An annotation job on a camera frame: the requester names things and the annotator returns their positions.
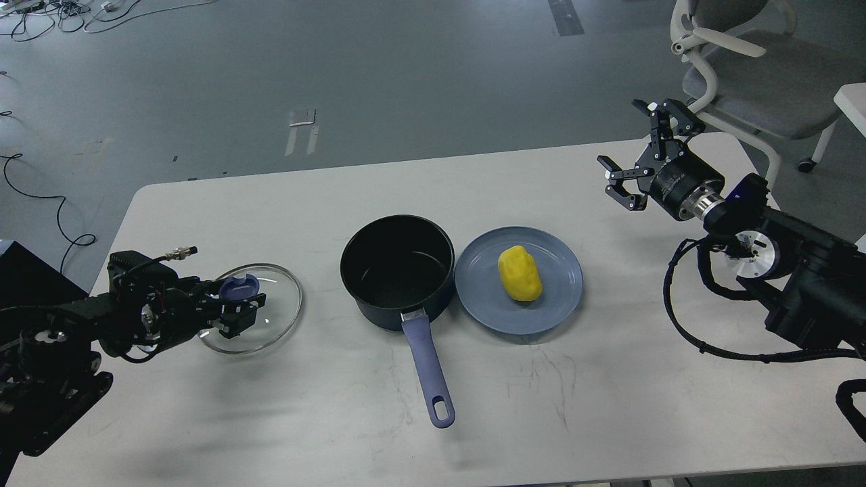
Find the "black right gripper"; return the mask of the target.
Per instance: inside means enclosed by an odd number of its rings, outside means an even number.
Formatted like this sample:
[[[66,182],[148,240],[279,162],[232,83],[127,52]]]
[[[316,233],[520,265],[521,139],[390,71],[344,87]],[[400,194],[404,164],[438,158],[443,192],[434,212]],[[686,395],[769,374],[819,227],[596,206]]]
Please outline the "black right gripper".
[[[632,99],[632,106],[650,119],[649,145],[630,170],[623,170],[606,155],[598,155],[597,162],[608,179],[604,191],[628,212],[643,212],[649,195],[675,220],[693,218],[691,210],[683,206],[691,194],[701,186],[719,192],[726,181],[687,147],[690,139],[702,134],[702,121],[676,99],[660,103]],[[654,157],[658,151],[665,151],[661,160]],[[638,180],[640,191],[627,190],[627,180]]]

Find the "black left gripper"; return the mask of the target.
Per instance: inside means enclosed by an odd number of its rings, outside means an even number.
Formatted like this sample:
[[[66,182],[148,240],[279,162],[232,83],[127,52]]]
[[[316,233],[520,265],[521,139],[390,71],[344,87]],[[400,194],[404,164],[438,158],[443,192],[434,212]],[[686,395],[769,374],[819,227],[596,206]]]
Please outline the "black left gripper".
[[[254,326],[267,299],[266,294],[260,294],[260,281],[251,273],[229,275],[220,282],[182,278],[150,305],[154,322],[139,349],[164,352],[211,327],[226,339],[234,339]]]

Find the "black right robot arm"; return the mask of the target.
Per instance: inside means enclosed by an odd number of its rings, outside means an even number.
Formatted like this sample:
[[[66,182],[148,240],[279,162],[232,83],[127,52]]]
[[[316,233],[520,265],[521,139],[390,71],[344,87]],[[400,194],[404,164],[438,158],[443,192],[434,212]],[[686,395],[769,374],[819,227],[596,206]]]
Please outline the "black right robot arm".
[[[597,158],[607,173],[604,191],[629,212],[641,212],[653,200],[677,221],[698,219],[706,232],[681,241],[663,277],[663,306],[677,332],[700,352],[734,361],[863,361],[864,253],[856,244],[771,207],[769,182],[756,173],[723,196],[724,176],[689,148],[706,126],[683,102],[634,99],[632,105],[649,118],[649,142],[631,169],[606,155]],[[671,289],[690,250],[707,290],[729,301],[760,303],[767,331],[797,349],[742,354],[687,332],[675,316]]]

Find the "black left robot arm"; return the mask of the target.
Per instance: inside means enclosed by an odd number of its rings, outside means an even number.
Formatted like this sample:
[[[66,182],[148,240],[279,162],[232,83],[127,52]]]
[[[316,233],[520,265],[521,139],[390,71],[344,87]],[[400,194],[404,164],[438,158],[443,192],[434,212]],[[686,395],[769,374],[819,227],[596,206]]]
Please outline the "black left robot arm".
[[[3,309],[2,324],[20,330],[2,345],[2,484],[19,456],[45,453],[109,392],[103,355],[148,363],[202,331],[233,339],[256,323],[268,297],[254,275],[203,280],[168,266],[197,251],[111,253],[105,293]]]

